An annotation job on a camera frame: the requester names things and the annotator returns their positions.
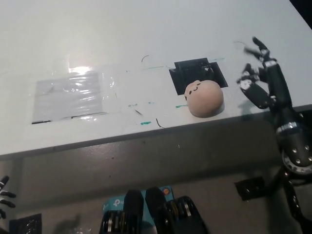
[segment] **beige ball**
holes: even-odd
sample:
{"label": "beige ball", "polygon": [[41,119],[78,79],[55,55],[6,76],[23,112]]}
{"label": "beige ball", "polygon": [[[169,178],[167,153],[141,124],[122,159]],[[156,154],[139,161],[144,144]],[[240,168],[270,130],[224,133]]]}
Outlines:
{"label": "beige ball", "polygon": [[212,80],[196,80],[185,90],[185,97],[193,116],[207,118],[215,114],[223,104],[220,86]]}

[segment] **gray floor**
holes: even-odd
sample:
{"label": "gray floor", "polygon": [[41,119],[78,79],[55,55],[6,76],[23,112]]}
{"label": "gray floor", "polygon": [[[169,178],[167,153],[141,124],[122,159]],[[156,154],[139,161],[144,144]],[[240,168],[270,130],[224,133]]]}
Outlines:
{"label": "gray floor", "polygon": [[8,218],[42,213],[44,234],[96,234],[108,197],[172,185],[176,197],[194,200],[212,234],[300,233],[282,191],[242,202],[235,190],[236,181],[273,176],[274,141],[269,124],[251,121],[3,161],[0,176],[10,175],[7,189],[18,194]]}

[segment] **black pen mark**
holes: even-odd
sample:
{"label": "black pen mark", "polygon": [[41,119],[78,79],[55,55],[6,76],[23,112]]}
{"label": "black pen mark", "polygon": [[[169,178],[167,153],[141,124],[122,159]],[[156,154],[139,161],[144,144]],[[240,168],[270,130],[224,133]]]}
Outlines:
{"label": "black pen mark", "polygon": [[52,120],[46,120],[46,121],[37,121],[37,122],[32,122],[31,124],[38,124],[38,123],[48,123],[52,122]]}
{"label": "black pen mark", "polygon": [[164,128],[164,127],[160,126],[160,124],[158,123],[158,119],[157,119],[157,118],[156,118],[156,122],[157,122],[157,124],[158,124],[158,126],[159,126],[160,128]]}
{"label": "black pen mark", "polygon": [[233,43],[242,43],[242,44],[244,44],[245,46],[247,46],[247,44],[246,44],[246,43],[243,43],[242,41],[233,41]]}
{"label": "black pen mark", "polygon": [[140,113],[139,111],[137,111],[136,109],[135,109],[135,111],[136,111],[140,116],[143,116],[143,114]]}
{"label": "black pen mark", "polygon": [[145,58],[148,57],[148,56],[149,56],[149,55],[144,56],[144,57],[142,58],[141,62],[143,62],[143,59],[145,59]]}

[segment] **table surface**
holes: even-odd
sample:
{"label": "table surface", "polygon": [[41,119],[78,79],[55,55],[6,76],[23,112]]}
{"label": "table surface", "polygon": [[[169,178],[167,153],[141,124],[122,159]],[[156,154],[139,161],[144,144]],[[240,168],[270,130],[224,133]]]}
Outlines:
{"label": "table surface", "polygon": [[[279,60],[294,107],[312,104],[312,31],[287,0],[13,0],[0,29],[1,158],[261,113],[235,83],[258,64],[236,42],[251,46],[252,36]],[[228,84],[211,118],[189,113],[168,71],[199,58],[216,61]],[[32,124],[38,81],[86,69],[98,74],[105,115]]]}

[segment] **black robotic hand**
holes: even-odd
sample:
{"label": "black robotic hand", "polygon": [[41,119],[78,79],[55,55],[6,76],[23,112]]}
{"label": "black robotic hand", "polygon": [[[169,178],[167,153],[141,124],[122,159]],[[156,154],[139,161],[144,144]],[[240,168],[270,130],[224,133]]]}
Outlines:
{"label": "black robotic hand", "polygon": [[[237,84],[245,96],[260,109],[291,106],[289,91],[277,60],[271,57],[268,48],[256,37],[253,37],[253,42],[259,49],[245,47],[244,51],[261,61],[263,67],[253,69],[248,63]],[[269,93],[257,85],[257,81],[267,83]]]}
{"label": "black robotic hand", "polygon": [[[10,208],[14,208],[15,204],[13,202],[11,202],[11,201],[6,200],[5,197],[15,198],[16,194],[3,190],[3,188],[6,185],[6,183],[9,181],[9,179],[10,178],[6,175],[0,181],[0,204],[6,205],[6,206],[8,206]],[[6,218],[6,213],[2,209],[0,209],[0,218]]]}

